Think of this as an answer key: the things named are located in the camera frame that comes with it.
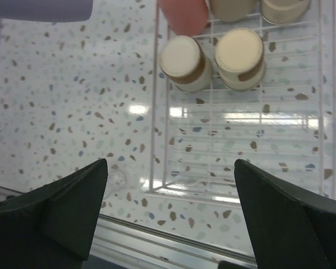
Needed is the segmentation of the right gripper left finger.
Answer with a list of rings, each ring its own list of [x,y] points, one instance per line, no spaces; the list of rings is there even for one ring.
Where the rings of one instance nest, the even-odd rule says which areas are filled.
[[[0,202],[0,268],[81,268],[108,179],[100,159],[73,174]]]

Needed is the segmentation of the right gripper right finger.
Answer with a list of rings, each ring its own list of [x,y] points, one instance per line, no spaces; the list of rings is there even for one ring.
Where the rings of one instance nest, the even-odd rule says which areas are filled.
[[[336,200],[242,159],[234,177],[258,268],[336,268]]]

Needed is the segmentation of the clear glass cup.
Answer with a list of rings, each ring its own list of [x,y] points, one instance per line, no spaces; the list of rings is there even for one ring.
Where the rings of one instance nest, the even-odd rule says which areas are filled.
[[[133,173],[125,169],[113,169],[109,172],[104,198],[134,187]]]

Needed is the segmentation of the white wire dish rack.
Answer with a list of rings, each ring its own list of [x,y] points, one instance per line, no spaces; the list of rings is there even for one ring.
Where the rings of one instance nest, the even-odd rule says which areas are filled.
[[[218,39],[244,27],[262,37],[266,68],[258,87],[236,92],[217,72],[205,89],[179,90],[154,65],[152,161],[143,189],[189,202],[240,204],[234,163],[244,159],[268,173],[336,198],[334,168],[336,1],[312,1],[286,26],[272,25],[260,7],[232,24],[210,17],[195,37],[213,59]]]

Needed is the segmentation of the metal cup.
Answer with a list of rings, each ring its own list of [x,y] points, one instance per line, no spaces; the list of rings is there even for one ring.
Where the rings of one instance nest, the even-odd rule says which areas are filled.
[[[246,91],[257,87],[265,73],[265,47],[253,30],[236,28],[222,36],[214,51],[218,74],[227,88]]]
[[[170,39],[162,48],[158,62],[162,72],[184,92],[204,90],[211,84],[212,63],[191,37],[180,35]]]
[[[262,0],[263,18],[273,25],[288,25],[298,21],[308,10],[310,0]]]

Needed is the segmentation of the metal cup front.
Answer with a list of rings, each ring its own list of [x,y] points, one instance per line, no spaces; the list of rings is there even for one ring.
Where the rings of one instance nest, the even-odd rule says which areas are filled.
[[[162,48],[158,62],[162,72],[184,92],[204,90],[211,84],[212,63],[191,37],[180,35],[170,39]]]

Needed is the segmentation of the purple plastic cup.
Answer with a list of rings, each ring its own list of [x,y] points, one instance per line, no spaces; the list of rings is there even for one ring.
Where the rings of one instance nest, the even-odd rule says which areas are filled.
[[[93,0],[0,0],[0,18],[33,22],[78,22],[91,17]]]

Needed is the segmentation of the beige plastic cup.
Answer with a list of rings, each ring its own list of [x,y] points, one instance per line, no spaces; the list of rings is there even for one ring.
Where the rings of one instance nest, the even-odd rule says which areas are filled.
[[[257,0],[210,0],[209,7],[216,19],[236,22],[254,11],[257,2]]]

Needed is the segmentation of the red plastic cup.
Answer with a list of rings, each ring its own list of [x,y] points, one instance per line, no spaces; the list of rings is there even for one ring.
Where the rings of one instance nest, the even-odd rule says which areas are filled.
[[[206,28],[209,11],[205,0],[164,0],[157,3],[176,35],[196,36]]]

